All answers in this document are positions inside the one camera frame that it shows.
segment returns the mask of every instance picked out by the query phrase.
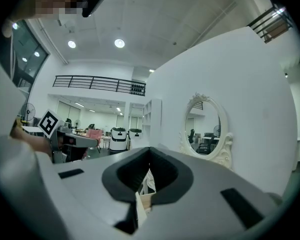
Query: white ceiling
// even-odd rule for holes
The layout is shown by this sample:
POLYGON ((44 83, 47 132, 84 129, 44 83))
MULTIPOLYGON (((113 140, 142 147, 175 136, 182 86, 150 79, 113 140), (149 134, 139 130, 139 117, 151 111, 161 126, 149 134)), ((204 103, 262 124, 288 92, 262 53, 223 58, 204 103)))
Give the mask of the white ceiling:
MULTIPOLYGON (((113 101, 107 99, 99 99, 99 98, 87 98, 87 97, 76 97, 76 96, 68 96, 68 95, 53 95, 58 98, 61 102, 65 102, 71 106, 82 110, 93 110, 98 113, 107 113, 107 114, 116 114, 119 115, 120 112, 116 107, 119 107, 121 113, 125 114, 125 102, 122 101, 113 101)), ((133 117, 142 117, 143 115, 143 107, 142 104, 133 103, 129 108, 129 115, 133 117)))
MULTIPOLYGON (((234 0, 104 0, 88 18, 65 15, 62 26, 53 19, 42 22, 66 60, 119 61, 156 69, 199 43, 236 7, 234 0), (124 48, 115 47, 118 38, 124 48), (76 42, 75 49, 68 47, 69 40, 76 42)), ((236 13, 228 21, 240 17, 236 13)))

